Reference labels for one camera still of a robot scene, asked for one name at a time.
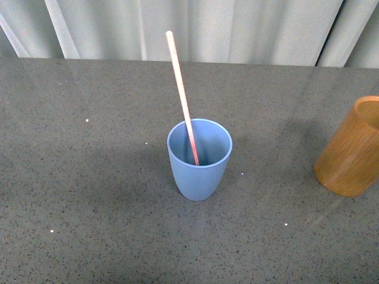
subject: cup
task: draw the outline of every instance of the cup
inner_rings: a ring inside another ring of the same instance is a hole
[[[359,98],[314,171],[319,182],[342,196],[358,196],[379,177],[379,96]]]
[[[195,165],[184,121],[171,129],[167,148],[180,192],[192,201],[202,201],[212,195],[221,181],[232,152],[232,138],[214,121],[202,118],[191,121],[200,165]]]

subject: cup rim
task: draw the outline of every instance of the cup rim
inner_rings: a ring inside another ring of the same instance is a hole
[[[226,130],[225,127],[223,127],[221,124],[213,121],[213,120],[208,120],[206,118],[193,118],[191,119],[191,121],[207,121],[207,122],[210,122],[210,123],[213,123],[215,124],[216,126],[220,127],[225,133],[226,135],[228,136],[229,138],[229,149],[228,149],[228,152],[226,153],[226,155],[221,159],[219,160],[218,162],[216,163],[213,163],[213,164],[207,164],[205,166],[202,166],[202,165],[199,165],[199,166],[196,166],[195,164],[189,164],[189,163],[186,163],[185,161],[182,161],[181,159],[179,159],[178,157],[176,157],[176,155],[173,153],[173,151],[171,150],[171,147],[170,147],[170,144],[169,144],[169,140],[170,140],[170,137],[171,137],[171,134],[175,131],[175,129],[177,129],[179,126],[181,126],[182,124],[185,123],[185,121],[182,121],[182,122],[179,122],[176,126],[174,126],[170,133],[168,134],[167,136],[167,148],[168,148],[168,152],[172,155],[172,157],[177,160],[178,162],[186,165],[186,166],[189,166],[189,167],[194,167],[194,168],[198,168],[198,169],[205,169],[207,167],[214,167],[214,166],[217,166],[218,164],[221,164],[223,163],[229,156],[230,156],[230,153],[232,152],[232,148],[233,148],[233,142],[232,142],[232,137],[230,136],[230,133]]]
[[[361,113],[358,111],[358,106],[363,102],[379,102],[379,96],[362,96],[359,99],[357,99],[354,103],[354,111],[357,115],[357,117],[368,127],[375,131],[379,131],[379,128],[376,128],[372,126],[371,124],[367,123],[366,120],[363,119]]]

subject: orange cup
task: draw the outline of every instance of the orange cup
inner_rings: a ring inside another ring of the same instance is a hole
[[[358,196],[379,178],[379,96],[359,98],[314,165],[319,182]]]

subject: bamboo cup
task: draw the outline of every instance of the bamboo cup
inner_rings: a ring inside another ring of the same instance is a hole
[[[379,177],[379,96],[359,98],[314,165],[319,182],[358,196]]]

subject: straw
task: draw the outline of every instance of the straw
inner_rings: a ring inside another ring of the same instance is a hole
[[[195,165],[199,166],[199,158],[197,156],[194,132],[192,130],[190,112],[188,110],[187,98],[185,97],[184,84],[182,79],[182,73],[180,71],[178,52],[176,51],[174,34],[172,31],[166,32],[166,39],[168,43],[168,49],[170,51],[172,68],[174,69],[176,85],[178,86],[180,101],[182,103],[182,109],[184,114],[185,125],[187,126],[187,132],[189,136],[189,142],[191,143],[192,153],[194,155]]]

